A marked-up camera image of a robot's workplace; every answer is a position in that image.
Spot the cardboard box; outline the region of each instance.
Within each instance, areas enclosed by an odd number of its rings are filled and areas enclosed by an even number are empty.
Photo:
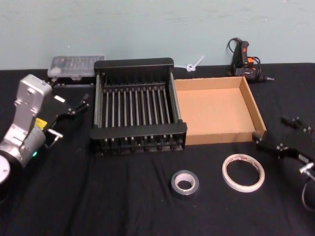
[[[243,77],[175,80],[186,145],[252,141],[266,127]]]

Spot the tape roll core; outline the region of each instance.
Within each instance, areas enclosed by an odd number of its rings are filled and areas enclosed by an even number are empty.
[[[258,171],[259,174],[259,180],[257,183],[251,185],[251,186],[244,186],[244,185],[240,185],[236,182],[234,182],[231,177],[227,174],[227,166],[228,164],[230,164],[233,161],[236,160],[240,160],[240,161],[246,161],[249,162],[250,164],[252,164],[256,170]],[[257,189],[259,189],[262,184],[265,181],[265,171],[262,167],[262,165],[254,158],[252,158],[251,156],[245,155],[245,154],[234,154],[229,156],[228,158],[226,158],[226,160],[223,162],[222,165],[222,175],[223,175],[223,179],[225,180],[225,182],[233,189],[235,189],[236,191],[239,192],[243,192],[243,193],[250,193],[253,191],[256,191]]]

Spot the roll of tape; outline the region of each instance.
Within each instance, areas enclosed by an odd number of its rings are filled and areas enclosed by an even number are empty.
[[[179,182],[187,181],[191,184],[189,189],[182,189],[178,186]],[[194,198],[199,189],[199,179],[191,171],[178,171],[176,172],[171,179],[171,187],[174,195],[181,199],[191,199]]]
[[[228,164],[230,164],[233,161],[237,161],[237,160],[249,162],[250,164],[252,164],[256,168],[256,170],[258,171],[258,174],[259,174],[259,180],[257,183],[255,183],[254,185],[251,185],[251,186],[243,186],[243,185],[240,185],[240,184],[234,182],[230,178],[230,176],[227,174],[226,168],[227,168]],[[262,186],[262,184],[265,181],[265,171],[264,171],[262,165],[256,159],[252,158],[251,156],[245,155],[245,154],[235,154],[235,155],[231,155],[228,158],[226,158],[226,160],[223,162],[223,165],[222,165],[222,175],[223,175],[225,182],[231,188],[235,189],[236,191],[243,192],[243,193],[250,193],[250,192],[256,191],[257,189],[259,189]]]

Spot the black table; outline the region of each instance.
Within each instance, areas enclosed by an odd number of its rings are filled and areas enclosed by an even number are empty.
[[[315,64],[262,68],[276,80],[250,88],[268,133],[277,138],[288,131],[280,123],[283,114],[315,127]],[[190,73],[177,69],[175,78],[222,77],[226,71],[227,66],[200,66]],[[13,119],[19,80],[29,73],[46,77],[46,70],[0,71],[0,137]],[[54,90],[73,105],[86,92],[93,95],[92,88]],[[96,157],[88,150],[92,116],[90,109],[75,122],[61,124],[62,142],[41,150],[27,166],[15,194],[0,206],[0,235],[315,234],[315,213],[307,212],[300,200],[305,178],[298,174],[298,162],[258,152],[253,142]],[[266,179],[257,191],[239,193],[224,182],[222,163],[235,153],[248,154],[264,167]],[[174,198],[169,188],[173,173],[183,169],[200,181],[199,195],[191,201]],[[241,184],[257,178],[244,163],[232,163],[229,171]],[[315,199],[312,185],[307,195],[309,201]]]

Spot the dish rack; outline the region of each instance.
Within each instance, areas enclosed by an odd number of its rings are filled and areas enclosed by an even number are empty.
[[[104,154],[183,150],[181,119],[171,58],[101,60],[96,76],[90,138]]]

